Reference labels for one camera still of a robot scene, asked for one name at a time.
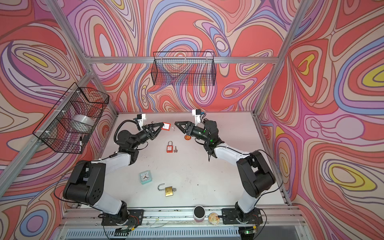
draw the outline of brass padlock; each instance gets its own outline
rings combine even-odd
[[[159,186],[157,186],[157,189],[158,189],[159,191],[164,191],[164,190],[165,190],[165,192],[166,192],[166,197],[168,197],[168,196],[172,196],[172,195],[173,195],[173,192],[176,192],[176,188],[175,188],[175,187],[172,187],[172,186],[170,186],[170,187],[166,187],[166,188],[164,188],[164,189],[159,189],[159,187],[160,187],[161,185],[164,185],[164,183],[162,183],[162,184],[160,184]]]

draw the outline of red padlock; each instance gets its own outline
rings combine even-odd
[[[167,152],[173,152],[173,142],[172,142],[172,141],[169,141],[169,142],[168,142]]]

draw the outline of alarm clock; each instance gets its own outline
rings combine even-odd
[[[139,176],[140,176],[141,184],[146,184],[148,182],[152,182],[152,176],[151,176],[151,172],[149,170],[140,173]]]

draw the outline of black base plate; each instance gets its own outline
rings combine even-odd
[[[125,224],[125,226],[140,226],[143,222],[143,209],[128,209],[129,215],[135,216],[135,217],[128,217],[128,222]],[[113,222],[113,219],[111,219],[109,216],[105,216],[103,218],[103,221],[101,222],[101,225],[103,226],[116,226],[116,224]]]
[[[240,224],[236,218],[238,218],[238,212],[236,209],[222,209],[221,210],[224,224]],[[261,217],[260,209],[254,208],[251,212],[245,214],[247,217],[245,217],[242,220],[242,223],[247,222],[247,224],[255,224],[256,226],[259,226],[261,223],[263,223],[263,219]]]

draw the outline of key in padlock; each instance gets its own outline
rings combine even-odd
[[[168,142],[167,152],[173,152],[173,142],[172,141]]]
[[[173,192],[176,192],[176,188],[175,188],[175,187],[172,187],[172,186],[170,186],[170,187],[166,187],[166,188],[164,188],[164,189],[159,189],[159,187],[160,187],[161,185],[164,185],[164,183],[162,183],[162,184],[160,184],[159,186],[157,186],[157,189],[158,189],[159,191],[164,191],[164,190],[165,190],[165,192],[166,192],[166,197],[168,197],[168,196],[172,196],[172,195],[173,195]]]

